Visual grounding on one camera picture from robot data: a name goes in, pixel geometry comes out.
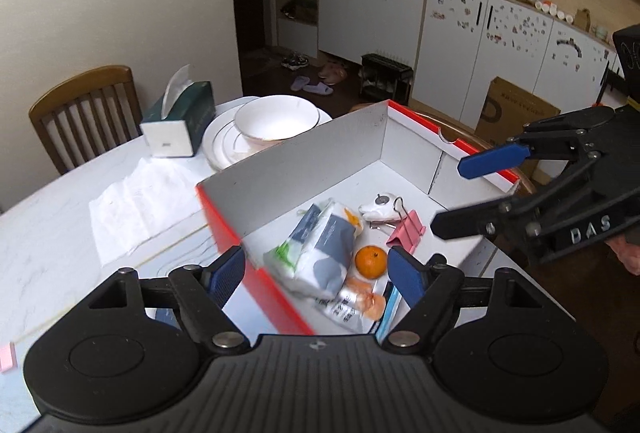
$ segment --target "pink binder clip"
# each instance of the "pink binder clip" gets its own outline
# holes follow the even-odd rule
[[[9,371],[12,368],[18,366],[18,361],[15,358],[15,346],[13,343],[3,345],[0,347],[0,373]]]
[[[386,240],[386,244],[389,247],[400,245],[409,254],[413,254],[415,248],[418,247],[418,243],[420,243],[420,237],[427,228],[422,225],[415,209],[409,212],[404,209],[404,201],[401,196],[396,198],[394,210],[400,216],[400,221],[398,225],[396,225],[395,231],[391,233],[389,239]]]

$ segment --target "stacked dishes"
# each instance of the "stacked dishes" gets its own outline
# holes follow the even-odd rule
[[[202,149],[209,164],[223,170],[330,120],[300,97],[260,97],[216,117],[204,132]]]

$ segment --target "white wall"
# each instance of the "white wall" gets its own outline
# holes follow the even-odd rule
[[[28,110],[104,64],[133,70],[143,110],[191,63],[219,102],[241,95],[232,0],[0,0],[0,206],[57,177]]]

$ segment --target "white bowl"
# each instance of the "white bowl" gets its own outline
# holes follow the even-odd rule
[[[318,108],[293,95],[270,95],[246,103],[236,112],[238,131],[255,140],[291,138],[316,127]]]

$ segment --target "dining table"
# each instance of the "dining table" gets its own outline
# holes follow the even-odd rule
[[[220,104],[216,114],[254,98]],[[39,417],[21,369],[31,345],[113,272],[133,267],[141,278],[166,276],[181,265],[208,265],[223,252],[198,210],[131,253],[101,263],[89,203],[148,158],[145,139],[130,140],[62,175],[0,216],[0,347],[14,343],[17,357],[17,368],[0,373],[0,433],[18,433]],[[203,179],[215,174],[202,149],[193,158],[172,160],[182,161]],[[496,269],[511,267],[530,279],[489,241],[483,239],[478,250],[475,259],[467,259],[466,275],[492,277]],[[260,309],[253,303],[248,312],[250,299],[240,285],[224,311],[254,343],[258,334],[276,330],[269,324],[252,329],[247,314]],[[485,311],[466,309],[458,325],[481,318]]]

